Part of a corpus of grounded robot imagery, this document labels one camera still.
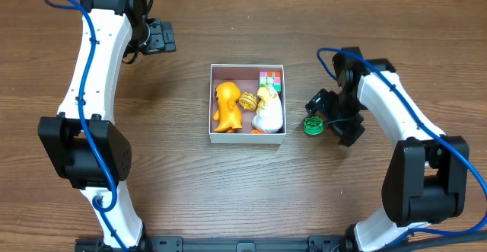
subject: wooden table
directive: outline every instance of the wooden table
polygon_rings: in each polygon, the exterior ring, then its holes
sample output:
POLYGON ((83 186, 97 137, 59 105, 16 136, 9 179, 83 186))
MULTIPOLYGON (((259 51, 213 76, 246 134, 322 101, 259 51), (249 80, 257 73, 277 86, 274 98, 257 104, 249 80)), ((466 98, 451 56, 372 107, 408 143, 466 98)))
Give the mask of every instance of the wooden table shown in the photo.
MULTIPOLYGON (((100 236, 100 226, 58 178, 37 124, 56 115, 68 90, 81 15, 43 0, 0 3, 0 250, 70 251, 76 238, 100 236)), ((370 113, 351 148, 329 130, 309 137, 301 128, 304 105, 321 88, 338 89, 316 59, 321 46, 387 57, 423 113, 468 141, 487 177, 486 11, 487 0, 155 0, 151 15, 173 23, 177 52, 122 65, 115 105, 132 144, 130 194, 149 234, 342 234, 379 207, 393 151, 370 113), (211 63, 285 66, 280 147, 209 143, 211 63)), ((468 228, 484 213, 469 175, 463 214, 438 227, 468 228)))

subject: rubik's cube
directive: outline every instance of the rubik's cube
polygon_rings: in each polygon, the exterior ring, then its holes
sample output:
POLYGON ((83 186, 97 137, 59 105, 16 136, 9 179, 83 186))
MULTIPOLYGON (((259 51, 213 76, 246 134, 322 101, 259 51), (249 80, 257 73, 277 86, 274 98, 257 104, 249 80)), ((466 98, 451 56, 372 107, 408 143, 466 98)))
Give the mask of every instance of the rubik's cube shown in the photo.
POLYGON ((281 72, 260 72, 260 87, 271 85, 277 92, 281 92, 281 72))

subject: open box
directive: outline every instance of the open box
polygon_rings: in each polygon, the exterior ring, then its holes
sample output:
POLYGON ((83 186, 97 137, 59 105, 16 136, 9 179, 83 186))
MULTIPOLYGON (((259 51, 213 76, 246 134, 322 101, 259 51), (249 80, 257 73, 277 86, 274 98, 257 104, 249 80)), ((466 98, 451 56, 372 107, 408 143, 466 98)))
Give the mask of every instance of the open box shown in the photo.
POLYGON ((209 130, 211 143, 250 143, 250 144, 281 144, 286 135, 286 100, 285 100, 285 83, 284 67, 282 65, 222 65, 212 64, 210 79, 210 106, 209 106, 209 130), (242 129, 236 133, 218 133, 213 130, 217 128, 219 122, 212 119, 218 109, 213 91, 219 84, 225 81, 234 82, 240 92, 252 93, 257 95, 259 90, 260 72, 280 72, 281 74, 281 92, 279 97, 282 102, 283 126, 274 134, 250 134, 253 130, 252 119, 256 111, 245 110, 241 105, 237 105, 242 113, 242 129))

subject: blue cable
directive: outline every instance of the blue cable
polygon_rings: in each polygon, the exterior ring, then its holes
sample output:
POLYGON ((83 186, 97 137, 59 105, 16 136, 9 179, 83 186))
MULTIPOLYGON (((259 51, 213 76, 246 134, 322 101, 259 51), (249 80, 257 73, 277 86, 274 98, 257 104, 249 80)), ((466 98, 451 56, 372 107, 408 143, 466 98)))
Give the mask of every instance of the blue cable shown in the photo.
MULTIPOLYGON (((418 127, 421 128, 426 134, 428 134, 430 137, 432 137, 435 141, 437 141, 440 145, 442 145, 444 148, 446 148, 451 154, 453 154, 456 158, 460 160, 460 162, 465 165, 465 167, 473 174, 473 176, 477 179, 479 182, 482 191, 484 192, 485 198, 487 199, 487 184, 485 183, 484 179, 482 178, 482 175, 479 173, 479 171, 472 165, 470 162, 463 157, 453 146, 451 146, 448 142, 443 140, 440 136, 436 135, 434 132, 432 132, 427 126, 425 126, 424 123, 421 122, 419 119, 418 115, 414 112, 413 108, 411 105, 409 105, 408 101, 404 98, 404 96, 397 90, 396 86, 391 84, 390 81, 380 73, 380 71, 371 63, 369 63, 367 60, 363 59, 362 57, 356 55, 355 53, 351 53, 349 51, 343 50, 343 49, 336 49, 336 48, 330 48, 330 47, 324 47, 320 48, 317 51, 317 56, 318 59, 321 61, 323 66, 325 67, 326 72, 336 80, 336 76, 334 76, 331 71, 328 69, 324 61, 320 57, 320 53, 322 51, 329 51, 329 52, 334 52, 334 53, 340 53, 349 57, 352 57, 354 59, 357 59, 359 62, 361 62, 363 65, 367 66, 373 73, 377 74, 377 76, 390 88, 391 91, 394 92, 394 94, 399 98, 401 103, 403 103, 404 107, 408 110, 409 114, 411 117, 414 119, 414 121, 418 124, 418 127)), ((485 224, 487 224, 487 212, 485 213, 484 217, 480 222, 475 225, 474 227, 467 229, 465 231, 442 231, 442 230, 435 230, 435 229, 427 229, 427 228, 410 228, 408 231, 404 232, 404 234, 400 235, 396 240, 388 244, 387 246, 393 246, 401 241, 404 241, 406 238, 408 238, 409 235, 412 235, 416 232, 421 232, 421 233, 429 233, 429 234, 439 234, 442 236, 454 236, 458 234, 465 234, 465 233, 470 233, 470 232, 476 232, 482 229, 485 224)))
POLYGON ((100 216, 103 219, 103 221, 105 222, 105 225, 110 230, 111 235, 114 236, 114 238, 116 239, 116 241, 118 242, 118 244, 120 245, 122 250, 124 252, 128 252, 129 250, 124 245, 124 243, 122 242, 122 240, 120 239, 120 237, 116 233, 116 230, 110 224, 110 221, 107 219, 107 217, 105 215, 105 213, 112 210, 113 207, 115 207, 115 205, 116 205, 116 201, 117 201, 116 184, 115 184, 115 180, 112 177, 112 174, 110 173, 110 169, 107 167, 107 164, 103 160, 103 157, 101 156, 101 153, 98 150, 98 147, 93 140, 93 136, 91 135, 90 130, 88 128, 88 125, 86 124, 86 119, 84 118, 84 111, 83 111, 83 108, 84 108, 84 99, 83 99, 84 86, 86 85, 86 79, 88 78, 88 73, 90 71, 91 63, 93 62, 94 51, 95 51, 96 46, 97 46, 97 44, 96 44, 97 38, 96 38, 96 34, 94 32, 93 22, 91 21, 90 15, 86 12, 86 10, 76 0, 66 0, 66 1, 72 3, 73 6, 71 6, 71 5, 57 5, 57 4, 53 4, 49 0, 44 0, 44 2, 46 4, 48 4, 49 6, 51 6, 53 8, 79 10, 83 14, 83 16, 86 19, 86 22, 88 23, 88 26, 90 28, 91 39, 92 39, 91 49, 90 49, 90 54, 88 55, 88 60, 86 61, 86 66, 84 67, 83 76, 81 77, 81 83, 80 83, 79 92, 78 92, 79 120, 81 123, 81 128, 84 131, 84 135, 86 136, 88 144, 90 145, 91 151, 93 152, 95 158, 97 159, 98 164, 100 165, 103 173, 105 174, 105 178, 107 179, 107 182, 110 186, 110 190, 112 191, 112 201, 108 207, 106 207, 106 208, 102 207, 102 197, 101 196, 95 196, 92 200, 92 203, 93 203, 93 207, 100 213, 100 216))

